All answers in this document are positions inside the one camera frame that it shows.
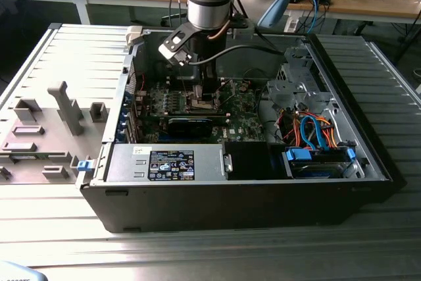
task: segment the floor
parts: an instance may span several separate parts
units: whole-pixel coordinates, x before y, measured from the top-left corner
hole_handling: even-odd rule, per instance
[[[0,68],[0,92],[2,92],[50,23],[78,24],[80,21],[76,8],[67,3],[0,0],[0,9],[3,10],[0,16],[0,47],[3,56]],[[129,25],[131,20],[137,19],[142,24],[159,26],[159,17],[165,15],[166,10],[93,5],[89,8],[89,13],[94,24]],[[323,30],[315,31],[329,33],[334,30],[335,34],[350,35],[357,26],[358,22],[355,21],[342,20],[337,23],[336,20],[327,19],[323,24]],[[402,35],[388,23],[376,22],[372,26],[367,26],[362,36],[374,41],[390,59],[401,45],[398,39]],[[397,65],[403,76],[415,88],[419,82],[412,75],[412,71],[421,67],[420,51],[421,42],[415,43]]]

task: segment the red cable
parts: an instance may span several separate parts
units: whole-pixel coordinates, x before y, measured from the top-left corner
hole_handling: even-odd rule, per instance
[[[142,74],[142,87],[140,88],[140,91],[143,90],[143,87],[145,87],[145,74]]]

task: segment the blue latch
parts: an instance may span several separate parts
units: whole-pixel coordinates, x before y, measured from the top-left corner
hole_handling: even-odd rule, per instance
[[[352,160],[352,161],[355,160],[356,155],[355,155],[355,152],[352,148],[347,149],[347,154],[348,154],[350,160]]]
[[[78,171],[93,171],[95,167],[93,161],[80,161],[76,169]]]
[[[288,161],[311,161],[311,154],[308,149],[291,148],[287,151]]]

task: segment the white cable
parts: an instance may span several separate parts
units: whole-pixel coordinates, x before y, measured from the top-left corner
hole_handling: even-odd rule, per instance
[[[421,68],[415,68],[412,73],[414,74],[414,76],[421,78],[421,74],[419,74],[419,72],[421,72]]]

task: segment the side panel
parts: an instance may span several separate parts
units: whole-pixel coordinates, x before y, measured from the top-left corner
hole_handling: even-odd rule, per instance
[[[86,186],[82,195],[110,232],[168,232],[339,224],[390,193],[373,185]]]

